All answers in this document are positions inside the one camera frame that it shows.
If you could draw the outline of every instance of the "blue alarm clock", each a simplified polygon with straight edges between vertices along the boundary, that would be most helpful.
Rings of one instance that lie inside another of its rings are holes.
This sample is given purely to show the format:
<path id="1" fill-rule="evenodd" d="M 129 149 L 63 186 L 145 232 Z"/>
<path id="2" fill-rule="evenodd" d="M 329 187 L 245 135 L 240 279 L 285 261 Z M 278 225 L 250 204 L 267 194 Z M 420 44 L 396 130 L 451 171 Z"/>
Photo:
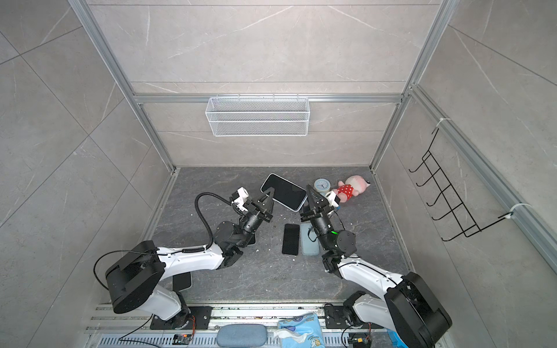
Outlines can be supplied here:
<path id="1" fill-rule="evenodd" d="M 319 178 L 315 180 L 314 188 L 317 192 L 325 195 L 325 193 L 331 191 L 331 183 L 327 179 Z"/>

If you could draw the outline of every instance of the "pink pig plush toy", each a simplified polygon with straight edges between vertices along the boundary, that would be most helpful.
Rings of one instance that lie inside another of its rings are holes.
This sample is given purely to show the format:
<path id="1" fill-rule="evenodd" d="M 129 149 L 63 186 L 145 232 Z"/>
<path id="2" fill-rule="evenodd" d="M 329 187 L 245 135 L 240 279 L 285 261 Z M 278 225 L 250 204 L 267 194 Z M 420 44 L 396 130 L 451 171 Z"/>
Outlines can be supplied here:
<path id="1" fill-rule="evenodd" d="M 339 182 L 339 188 L 333 189 L 333 192 L 340 198 L 340 202 L 344 203 L 352 196 L 357 196 L 365 191 L 371 183 L 367 182 L 360 175 L 353 175 L 346 179 L 346 183 Z"/>

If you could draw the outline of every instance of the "marble tile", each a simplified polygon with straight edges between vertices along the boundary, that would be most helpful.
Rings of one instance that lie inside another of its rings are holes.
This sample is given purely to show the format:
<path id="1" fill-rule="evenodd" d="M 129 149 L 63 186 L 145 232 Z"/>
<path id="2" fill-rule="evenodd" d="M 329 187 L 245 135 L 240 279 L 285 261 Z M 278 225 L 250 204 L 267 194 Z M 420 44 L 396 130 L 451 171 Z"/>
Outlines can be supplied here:
<path id="1" fill-rule="evenodd" d="M 392 139 L 406 170 L 414 170 L 420 164 L 434 127 L 419 105 L 407 109 Z M 471 212 L 471 216 L 458 217 L 463 227 L 473 225 L 473 218 L 484 228 L 505 212 L 443 133 L 435 138 L 431 152 Z M 409 176 L 413 181 L 422 180 L 419 171 Z M 439 193 L 431 183 L 416 189 L 424 202 L 433 202 Z M 439 217 L 448 211 L 446 207 L 438 207 L 439 204 L 426 207 L 431 216 Z M 433 223 L 444 238 L 460 232 L 453 217 Z M 553 344 L 557 331 L 551 317 L 557 309 L 557 300 L 547 289 L 557 286 L 557 277 L 512 220 L 444 245 L 496 346 L 549 347 Z"/>
<path id="2" fill-rule="evenodd" d="M 87 137 L 21 57 L 0 65 L 0 224 Z"/>
<path id="3" fill-rule="evenodd" d="M 91 5 L 290 5 L 289 0 L 87 0 Z M 351 0 L 353 5 L 440 4 L 440 0 Z M 346 0 L 297 0 L 296 5 L 344 5 Z"/>
<path id="4" fill-rule="evenodd" d="M 0 33 L 0 64 L 16 56 L 18 56 L 16 49 Z"/>
<path id="5" fill-rule="evenodd" d="M 0 228 L 0 346 L 27 345 L 127 184 L 86 139 Z"/>
<path id="6" fill-rule="evenodd" d="M 125 101 L 91 133 L 91 138 L 127 180 L 151 148 L 151 140 Z"/>
<path id="7" fill-rule="evenodd" d="M 215 137 L 205 132 L 159 135 L 178 166 L 295 166 L 368 165 L 383 132 L 310 132 L 306 136 L 269 137 Z"/>
<path id="8" fill-rule="evenodd" d="M 66 0 L 5 0 L 0 31 L 19 53 L 29 51 L 81 23 Z"/>
<path id="9" fill-rule="evenodd" d="M 160 159 L 155 147 L 151 146 L 130 183 L 145 202 L 154 208 L 168 175 L 167 167 Z"/>
<path id="10" fill-rule="evenodd" d="M 466 285 L 405 171 L 393 147 L 388 146 L 377 176 L 415 272 L 425 280 L 451 316 L 450 334 L 456 346 L 495 348 Z"/>
<path id="11" fill-rule="evenodd" d="M 158 131 L 210 132 L 203 103 L 145 104 Z M 393 103 L 312 103 L 309 131 L 384 131 Z"/>
<path id="12" fill-rule="evenodd" d="M 368 167 L 181 168 L 154 233 L 155 244 L 177 247 L 206 243 L 207 233 L 193 206 L 197 193 L 209 191 L 227 197 L 243 186 L 257 196 L 270 173 L 302 187 L 312 184 L 319 177 L 334 183 L 355 174 L 373 182 Z M 235 221 L 237 218 L 230 207 L 215 199 L 202 198 L 199 207 L 213 227 L 221 221 Z M 393 272 L 407 272 L 374 184 L 362 195 L 343 204 L 339 215 L 345 227 L 356 234 L 359 255 Z M 340 228 L 336 217 L 332 222 Z M 226 269 L 192 274 L 193 286 L 184 291 L 186 300 L 344 299 L 361 290 L 354 283 L 325 273 L 319 256 L 304 256 L 301 253 L 295 257 L 283 255 L 285 223 L 299 224 L 299 214 L 275 204 L 273 219 L 260 226 L 256 244 L 244 248 L 244 255 L 236 264 Z"/>
<path id="13" fill-rule="evenodd" d="M 151 208 L 128 185 L 56 297 L 30 345 L 49 342 L 58 347 L 84 346 L 78 343 L 85 339 L 82 332 L 91 323 L 88 314 L 109 299 L 108 292 L 91 276 L 93 264 L 105 252 L 133 248 L 150 213 Z M 98 274 L 104 275 L 120 257 L 115 253 L 103 258 L 97 265 Z"/>
<path id="14" fill-rule="evenodd" d="M 132 82 L 136 93 L 402 93 L 405 81 Z"/>
<path id="15" fill-rule="evenodd" d="M 451 28 L 421 85 L 557 231 L 557 86 Z"/>
<path id="16" fill-rule="evenodd" d="M 124 98 L 83 28 L 35 48 L 23 58 L 87 133 Z"/>
<path id="17" fill-rule="evenodd" d="M 557 84 L 557 3 L 463 0 L 450 24 Z"/>
<path id="18" fill-rule="evenodd" d="M 136 82 L 404 81 L 437 12 L 436 6 L 91 9 Z"/>

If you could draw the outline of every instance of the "black smartphone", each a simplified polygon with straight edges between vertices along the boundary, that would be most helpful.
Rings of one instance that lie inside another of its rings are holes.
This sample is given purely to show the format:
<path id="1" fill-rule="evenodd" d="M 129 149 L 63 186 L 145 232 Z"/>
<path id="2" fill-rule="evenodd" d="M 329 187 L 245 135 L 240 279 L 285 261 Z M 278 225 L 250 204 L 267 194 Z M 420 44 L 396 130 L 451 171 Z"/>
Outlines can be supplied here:
<path id="1" fill-rule="evenodd" d="M 273 200 L 294 212 L 300 210 L 307 197 L 306 190 L 276 174 L 267 177 L 261 187 L 261 192 L 265 192 L 271 187 L 275 189 Z"/>
<path id="2" fill-rule="evenodd" d="M 298 255 L 300 247 L 300 225 L 291 223 L 284 225 L 284 236 L 282 238 L 282 253 L 284 255 Z"/>

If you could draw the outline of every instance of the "white zip tie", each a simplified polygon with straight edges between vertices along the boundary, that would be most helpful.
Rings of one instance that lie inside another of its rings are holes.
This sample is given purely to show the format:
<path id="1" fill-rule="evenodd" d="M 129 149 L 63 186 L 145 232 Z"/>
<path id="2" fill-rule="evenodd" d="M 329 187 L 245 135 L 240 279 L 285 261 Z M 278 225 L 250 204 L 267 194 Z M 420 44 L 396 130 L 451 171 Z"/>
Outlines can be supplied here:
<path id="1" fill-rule="evenodd" d="M 509 210 L 509 212 L 505 215 L 505 219 L 510 219 L 513 213 L 513 210 L 515 210 L 516 207 L 520 206 L 520 205 L 526 205 L 528 207 L 531 207 L 531 205 L 529 205 L 528 203 L 516 203 L 515 205 L 513 205 L 511 207 L 511 209 Z"/>
<path id="2" fill-rule="evenodd" d="M 439 127 L 439 124 L 441 124 L 441 122 L 445 121 L 445 120 L 450 120 L 450 119 L 444 119 L 444 118 L 439 118 L 439 122 L 435 125 L 435 128 Z"/>

